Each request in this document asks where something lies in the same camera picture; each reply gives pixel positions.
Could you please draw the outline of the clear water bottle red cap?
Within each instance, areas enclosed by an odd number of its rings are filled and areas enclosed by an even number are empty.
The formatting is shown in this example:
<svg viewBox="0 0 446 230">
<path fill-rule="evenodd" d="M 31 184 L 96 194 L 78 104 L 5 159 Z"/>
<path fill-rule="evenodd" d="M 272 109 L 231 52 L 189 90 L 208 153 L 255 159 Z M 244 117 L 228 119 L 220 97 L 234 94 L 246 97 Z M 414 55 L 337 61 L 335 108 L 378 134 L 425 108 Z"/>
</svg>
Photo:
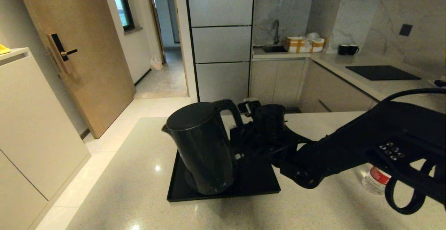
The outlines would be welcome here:
<svg viewBox="0 0 446 230">
<path fill-rule="evenodd" d="M 376 166 L 372 166 L 366 176 L 362 179 L 362 186 L 366 191 L 375 195 L 384 195 L 386 185 L 391 176 Z"/>
</svg>

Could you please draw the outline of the dark framed window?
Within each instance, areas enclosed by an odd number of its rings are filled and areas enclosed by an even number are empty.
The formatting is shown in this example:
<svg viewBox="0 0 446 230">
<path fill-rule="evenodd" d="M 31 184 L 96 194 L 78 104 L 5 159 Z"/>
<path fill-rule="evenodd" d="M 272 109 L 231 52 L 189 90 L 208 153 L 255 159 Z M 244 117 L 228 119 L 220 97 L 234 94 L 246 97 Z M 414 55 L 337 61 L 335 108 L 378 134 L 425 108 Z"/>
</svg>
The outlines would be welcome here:
<svg viewBox="0 0 446 230">
<path fill-rule="evenodd" d="M 124 32 L 129 32 L 135 29 L 135 23 L 133 20 L 129 0 L 114 0 L 117 6 L 118 15 L 121 20 Z"/>
</svg>

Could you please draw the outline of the black induction cooktop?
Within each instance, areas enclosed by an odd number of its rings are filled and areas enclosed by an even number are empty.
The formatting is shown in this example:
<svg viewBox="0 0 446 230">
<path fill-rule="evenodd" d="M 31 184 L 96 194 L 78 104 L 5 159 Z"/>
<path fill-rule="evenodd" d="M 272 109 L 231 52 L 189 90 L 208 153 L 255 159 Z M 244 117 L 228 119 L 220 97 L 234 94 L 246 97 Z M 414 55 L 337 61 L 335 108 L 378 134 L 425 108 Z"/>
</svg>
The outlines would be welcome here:
<svg viewBox="0 0 446 230">
<path fill-rule="evenodd" d="M 346 66 L 347 69 L 371 81 L 420 80 L 421 78 L 390 65 Z"/>
</svg>

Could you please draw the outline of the brown interior door frame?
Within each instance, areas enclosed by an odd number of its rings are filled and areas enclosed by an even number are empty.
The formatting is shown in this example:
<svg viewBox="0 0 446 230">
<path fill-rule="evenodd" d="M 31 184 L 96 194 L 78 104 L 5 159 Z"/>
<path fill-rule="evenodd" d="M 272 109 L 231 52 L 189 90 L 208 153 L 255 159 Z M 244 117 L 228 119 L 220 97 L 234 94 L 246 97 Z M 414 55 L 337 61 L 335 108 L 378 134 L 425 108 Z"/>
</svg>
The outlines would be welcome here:
<svg viewBox="0 0 446 230">
<path fill-rule="evenodd" d="M 159 50 L 161 53 L 161 60 L 162 60 L 162 64 L 165 65 L 166 64 L 166 54 L 165 54 L 165 49 L 164 49 L 163 40 L 162 40 L 161 27 L 160 27 L 160 23 L 159 23 L 156 3 L 155 3 L 155 0 L 149 0 L 149 1 L 150 1 L 150 8 L 152 11 L 152 16 L 153 16 L 153 22 L 154 22 L 154 26 L 155 26 L 155 30 L 156 30 L 156 36 L 158 39 L 158 47 L 159 47 Z"/>
</svg>

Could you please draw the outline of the black electric kettle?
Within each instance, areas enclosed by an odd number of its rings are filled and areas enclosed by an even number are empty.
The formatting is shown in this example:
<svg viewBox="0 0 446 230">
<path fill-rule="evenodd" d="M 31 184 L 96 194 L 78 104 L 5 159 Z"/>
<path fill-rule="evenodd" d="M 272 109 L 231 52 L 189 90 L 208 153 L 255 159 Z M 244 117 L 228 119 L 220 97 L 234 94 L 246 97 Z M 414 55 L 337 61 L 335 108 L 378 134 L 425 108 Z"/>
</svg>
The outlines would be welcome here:
<svg viewBox="0 0 446 230">
<path fill-rule="evenodd" d="M 161 129 L 177 145 L 187 184 L 207 196 L 220 194 L 234 183 L 234 153 L 222 121 L 224 110 L 232 114 L 237 126 L 243 125 L 234 102 L 223 99 L 180 108 Z"/>
</svg>

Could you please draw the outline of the beige kitchen base cabinets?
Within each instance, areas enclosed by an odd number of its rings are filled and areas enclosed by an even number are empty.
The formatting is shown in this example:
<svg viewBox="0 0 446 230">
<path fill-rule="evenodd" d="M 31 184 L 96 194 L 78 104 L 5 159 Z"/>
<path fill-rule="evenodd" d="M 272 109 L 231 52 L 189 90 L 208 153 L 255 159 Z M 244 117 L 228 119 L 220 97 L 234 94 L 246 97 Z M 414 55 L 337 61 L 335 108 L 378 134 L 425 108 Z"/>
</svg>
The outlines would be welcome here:
<svg viewBox="0 0 446 230">
<path fill-rule="evenodd" d="M 378 103 L 310 59 L 254 61 L 249 96 L 302 113 L 367 111 Z"/>
</svg>

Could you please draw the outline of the black rectangular serving tray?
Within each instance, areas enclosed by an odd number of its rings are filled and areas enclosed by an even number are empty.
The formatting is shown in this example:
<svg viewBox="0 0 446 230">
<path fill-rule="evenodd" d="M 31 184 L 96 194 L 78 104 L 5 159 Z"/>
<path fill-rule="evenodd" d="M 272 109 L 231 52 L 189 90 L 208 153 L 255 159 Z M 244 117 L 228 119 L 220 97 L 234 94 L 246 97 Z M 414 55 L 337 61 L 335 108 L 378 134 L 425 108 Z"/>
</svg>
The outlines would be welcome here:
<svg viewBox="0 0 446 230">
<path fill-rule="evenodd" d="M 186 167 L 179 152 L 174 162 L 172 177 L 169 184 L 167 201 L 180 202 L 188 200 L 204 200 L 225 197 L 255 196 L 280 192 L 280 185 L 272 165 L 264 160 L 249 160 L 239 154 L 239 149 L 233 148 L 234 153 L 234 183 L 226 191 L 217 195 L 200 194 L 187 184 L 185 180 Z"/>
</svg>

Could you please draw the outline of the tall white cabinet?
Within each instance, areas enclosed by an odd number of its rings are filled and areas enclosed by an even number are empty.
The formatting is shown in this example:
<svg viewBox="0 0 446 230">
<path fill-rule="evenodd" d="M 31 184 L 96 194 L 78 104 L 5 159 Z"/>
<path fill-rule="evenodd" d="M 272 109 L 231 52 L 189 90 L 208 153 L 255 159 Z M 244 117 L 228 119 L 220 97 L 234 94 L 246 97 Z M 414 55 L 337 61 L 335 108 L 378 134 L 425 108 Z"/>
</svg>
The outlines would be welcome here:
<svg viewBox="0 0 446 230">
<path fill-rule="evenodd" d="M 254 0 L 187 0 L 200 101 L 248 96 Z"/>
</svg>

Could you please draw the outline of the white storage cabinet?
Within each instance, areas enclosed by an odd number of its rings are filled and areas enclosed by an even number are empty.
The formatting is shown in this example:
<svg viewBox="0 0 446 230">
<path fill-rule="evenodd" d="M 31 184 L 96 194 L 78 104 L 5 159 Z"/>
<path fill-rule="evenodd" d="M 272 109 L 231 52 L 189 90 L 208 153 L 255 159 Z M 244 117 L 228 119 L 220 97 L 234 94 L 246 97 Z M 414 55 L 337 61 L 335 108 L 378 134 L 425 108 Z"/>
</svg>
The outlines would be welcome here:
<svg viewBox="0 0 446 230">
<path fill-rule="evenodd" d="M 0 55 L 0 230 L 35 229 L 90 157 L 30 50 Z"/>
</svg>

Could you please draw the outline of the white plastic bag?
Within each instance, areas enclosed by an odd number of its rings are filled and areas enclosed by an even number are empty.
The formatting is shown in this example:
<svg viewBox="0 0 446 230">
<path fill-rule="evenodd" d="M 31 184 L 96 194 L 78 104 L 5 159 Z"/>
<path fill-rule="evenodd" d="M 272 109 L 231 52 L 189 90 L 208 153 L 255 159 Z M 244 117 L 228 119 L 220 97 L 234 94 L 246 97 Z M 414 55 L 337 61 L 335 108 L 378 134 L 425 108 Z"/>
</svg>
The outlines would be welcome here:
<svg viewBox="0 0 446 230">
<path fill-rule="evenodd" d="M 159 71 L 162 68 L 163 68 L 162 60 L 157 55 L 153 55 L 150 59 L 150 69 L 152 71 Z"/>
</svg>

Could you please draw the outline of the light wooden door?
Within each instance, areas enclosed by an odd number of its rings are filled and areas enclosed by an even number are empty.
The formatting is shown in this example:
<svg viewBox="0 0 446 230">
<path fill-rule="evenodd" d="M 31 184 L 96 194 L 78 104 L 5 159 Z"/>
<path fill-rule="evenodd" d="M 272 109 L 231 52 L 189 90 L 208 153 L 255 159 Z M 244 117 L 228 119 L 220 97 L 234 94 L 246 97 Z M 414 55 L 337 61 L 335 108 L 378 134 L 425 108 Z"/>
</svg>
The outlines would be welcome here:
<svg viewBox="0 0 446 230">
<path fill-rule="evenodd" d="M 43 46 L 92 136 L 100 138 L 136 92 L 107 0 L 23 0 Z M 47 34 L 69 55 L 65 74 Z"/>
</svg>

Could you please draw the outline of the cardboard box with yellow tape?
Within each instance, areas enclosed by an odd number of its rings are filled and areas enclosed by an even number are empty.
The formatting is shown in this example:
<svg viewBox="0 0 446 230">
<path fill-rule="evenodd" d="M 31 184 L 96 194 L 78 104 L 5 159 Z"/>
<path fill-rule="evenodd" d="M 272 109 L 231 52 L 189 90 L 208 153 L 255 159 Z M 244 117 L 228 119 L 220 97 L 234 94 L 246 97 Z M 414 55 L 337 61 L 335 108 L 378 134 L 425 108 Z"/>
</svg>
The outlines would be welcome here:
<svg viewBox="0 0 446 230">
<path fill-rule="evenodd" d="M 312 44 L 306 37 L 286 37 L 284 48 L 289 53 L 309 53 L 312 49 Z"/>
<path fill-rule="evenodd" d="M 325 44 L 325 39 L 321 37 L 310 39 L 310 43 L 311 43 L 311 48 L 310 48 L 311 53 L 322 52 Z"/>
</svg>

